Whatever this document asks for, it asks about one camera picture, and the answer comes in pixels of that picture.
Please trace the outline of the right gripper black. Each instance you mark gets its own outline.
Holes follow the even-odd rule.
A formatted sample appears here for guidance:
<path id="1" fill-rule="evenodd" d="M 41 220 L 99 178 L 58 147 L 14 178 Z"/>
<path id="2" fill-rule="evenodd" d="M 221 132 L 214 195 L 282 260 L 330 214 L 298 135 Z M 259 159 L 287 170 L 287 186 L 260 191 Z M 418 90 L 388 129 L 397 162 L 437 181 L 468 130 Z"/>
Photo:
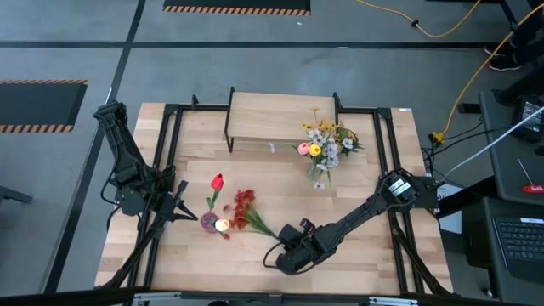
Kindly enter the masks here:
<path id="1" fill-rule="evenodd" d="M 301 225 L 303 231 L 286 224 L 279 233 L 285 252 L 277 257 L 275 265 L 286 275 L 301 273 L 308 264 L 320 264 L 328 252 L 328 228 L 315 227 L 306 218 Z"/>

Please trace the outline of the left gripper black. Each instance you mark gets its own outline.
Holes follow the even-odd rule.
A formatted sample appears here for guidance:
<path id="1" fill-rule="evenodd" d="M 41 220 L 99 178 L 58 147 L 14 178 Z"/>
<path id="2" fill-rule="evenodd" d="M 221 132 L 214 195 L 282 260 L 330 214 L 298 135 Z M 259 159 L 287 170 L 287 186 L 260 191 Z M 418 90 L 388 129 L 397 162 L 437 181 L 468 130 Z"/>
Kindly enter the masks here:
<path id="1" fill-rule="evenodd" d="M 198 217 L 183 203 L 181 200 L 181 195 L 185 191 L 188 185 L 187 181 L 182 180 L 178 186 L 178 191 L 175 195 L 169 193 L 166 194 L 166 197 L 163 203 L 158 209 L 158 214 L 162 216 L 169 222 L 175 222 L 178 220 L 189 220 L 189 221 L 198 221 Z M 183 214 L 175 212 L 175 209 L 178 208 L 183 212 Z"/>

